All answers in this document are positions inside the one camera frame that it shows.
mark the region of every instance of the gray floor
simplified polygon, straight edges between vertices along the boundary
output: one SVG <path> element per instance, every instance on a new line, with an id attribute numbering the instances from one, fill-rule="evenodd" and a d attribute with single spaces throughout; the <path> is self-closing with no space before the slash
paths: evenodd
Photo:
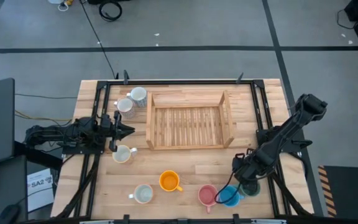
<path id="1" fill-rule="evenodd" d="M 268 0 L 281 46 L 358 46 L 353 30 L 336 24 L 348 0 Z M 108 23 L 85 5 L 105 47 L 199 45 L 273 46 L 262 0 L 132 0 Z M 351 26 L 345 14 L 341 23 Z M 99 47 L 79 1 L 60 12 L 47 0 L 5 0 L 0 10 L 0 49 Z M 217 50 L 108 52 L 115 72 L 131 78 L 281 78 L 274 51 Z M 295 98 L 314 93 L 329 103 L 323 121 L 305 128 L 316 176 L 320 164 L 358 167 L 358 51 L 283 52 Z M 113 78 L 102 52 L 0 54 L 0 79 L 16 79 L 16 93 L 76 96 L 84 79 Z M 70 118 L 74 100 L 16 97 L 32 116 Z M 16 118 L 16 140 L 35 124 Z M 29 172 L 43 167 L 29 165 Z M 47 218 L 51 207 L 30 214 Z"/>

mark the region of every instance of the wooden crate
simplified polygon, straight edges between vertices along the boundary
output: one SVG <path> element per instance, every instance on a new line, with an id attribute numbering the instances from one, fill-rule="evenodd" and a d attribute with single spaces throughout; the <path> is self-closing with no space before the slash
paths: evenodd
<path id="1" fill-rule="evenodd" d="M 220 102 L 156 105 L 147 95 L 146 142 L 150 149 L 220 149 L 234 139 L 229 95 Z"/>

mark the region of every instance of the mug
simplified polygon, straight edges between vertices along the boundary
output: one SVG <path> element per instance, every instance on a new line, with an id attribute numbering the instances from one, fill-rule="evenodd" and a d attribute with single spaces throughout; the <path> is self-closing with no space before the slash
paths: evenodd
<path id="1" fill-rule="evenodd" d="M 240 187 L 239 192 L 240 192 L 240 194 L 242 194 L 244 196 L 247 195 L 247 196 L 254 197 L 254 196 L 258 195 L 259 192 L 260 192 L 260 184 L 258 182 L 258 185 L 257 185 L 257 188 L 256 188 L 255 192 L 251 192 L 250 190 L 244 189 L 244 186 Z"/>
<path id="2" fill-rule="evenodd" d="M 153 188 L 149 184 L 140 184 L 128 198 L 135 199 L 137 203 L 149 203 L 153 198 Z"/>
<path id="3" fill-rule="evenodd" d="M 164 191 L 171 192 L 176 189 L 179 191 L 183 191 L 183 189 L 179 186 L 179 176 L 172 170 L 164 171 L 160 176 L 160 186 Z"/>
<path id="4" fill-rule="evenodd" d="M 215 196 L 218 190 L 210 184 L 203 185 L 198 191 L 198 200 L 206 206 L 206 213 L 211 213 L 211 206 L 215 205 Z"/>
<path id="5" fill-rule="evenodd" d="M 147 106 L 147 91 L 142 87 L 134 88 L 130 93 L 127 93 L 127 97 L 138 107 Z"/>
<path id="6" fill-rule="evenodd" d="M 126 118 L 133 118 L 135 116 L 134 103 L 128 98 L 123 98 L 114 102 L 119 113 Z"/>
<path id="7" fill-rule="evenodd" d="M 136 148 L 129 149 L 128 146 L 120 145 L 117 146 L 117 152 L 112 153 L 112 159 L 118 163 L 125 163 L 129 161 L 129 159 L 133 158 L 136 153 Z"/>
<path id="8" fill-rule="evenodd" d="M 233 194 L 236 192 L 237 188 L 232 185 L 228 185 L 225 189 L 222 190 L 222 192 L 219 194 L 219 201 L 223 202 L 233 196 Z M 228 202 L 224 203 L 224 206 L 232 208 L 237 206 L 240 203 L 240 200 L 244 199 L 243 195 L 240 195 L 238 192 L 236 192 L 236 195 Z"/>

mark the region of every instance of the pink mug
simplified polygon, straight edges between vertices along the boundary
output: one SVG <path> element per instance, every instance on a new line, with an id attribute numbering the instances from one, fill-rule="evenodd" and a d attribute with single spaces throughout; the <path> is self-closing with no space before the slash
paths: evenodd
<path id="1" fill-rule="evenodd" d="M 218 190 L 210 184 L 203 185 L 198 191 L 198 200 L 206 206 L 206 213 L 211 213 L 211 206 L 215 205 L 215 195 Z"/>

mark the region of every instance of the yellow and black striped tape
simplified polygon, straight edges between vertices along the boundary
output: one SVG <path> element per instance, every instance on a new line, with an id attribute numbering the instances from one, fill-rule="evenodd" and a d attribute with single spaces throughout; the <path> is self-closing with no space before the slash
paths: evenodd
<path id="1" fill-rule="evenodd" d="M 327 211 L 329 217 L 336 216 L 335 203 L 331 188 L 329 187 L 329 181 L 327 177 L 327 171 L 323 166 L 318 166 L 318 173 L 320 175 L 321 187 L 323 188 L 324 198 L 326 199 Z"/>

